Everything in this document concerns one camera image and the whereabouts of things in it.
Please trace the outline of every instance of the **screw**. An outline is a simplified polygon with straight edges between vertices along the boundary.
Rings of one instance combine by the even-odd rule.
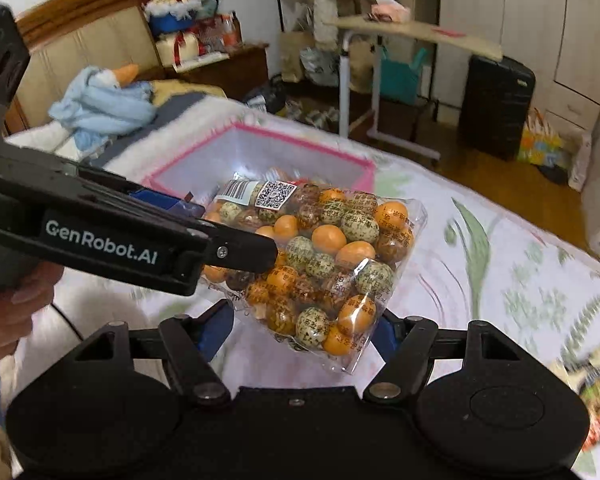
[[[202,383],[193,387],[193,393],[203,400],[215,400],[224,395],[225,389],[219,383]]]
[[[393,383],[376,383],[369,388],[369,393],[378,399],[395,399],[401,391],[400,386]]]

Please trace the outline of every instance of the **black suitcase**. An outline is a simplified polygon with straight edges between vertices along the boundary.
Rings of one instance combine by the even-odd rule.
[[[535,86],[536,76],[522,63],[471,56],[458,123],[463,143],[505,160],[515,158]]]

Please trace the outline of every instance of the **fingernail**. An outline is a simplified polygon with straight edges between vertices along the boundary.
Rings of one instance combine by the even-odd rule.
[[[27,301],[33,300],[38,297],[45,290],[45,284],[40,282],[32,282],[28,285],[25,285],[16,292],[13,293],[11,297],[11,303],[19,304],[26,303]]]

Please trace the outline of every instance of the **red ribbon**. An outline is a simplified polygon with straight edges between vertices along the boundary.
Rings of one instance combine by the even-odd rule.
[[[173,41],[173,62],[176,66],[180,66],[180,46],[185,46],[187,42],[184,40],[184,33],[180,31],[176,34]]]

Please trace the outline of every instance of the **plastic storage box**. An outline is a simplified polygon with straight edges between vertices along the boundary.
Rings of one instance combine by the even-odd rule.
[[[366,158],[234,123],[155,171],[144,185],[180,198],[191,192],[197,203],[207,205],[227,181],[261,180],[272,170],[373,192],[376,167]]]

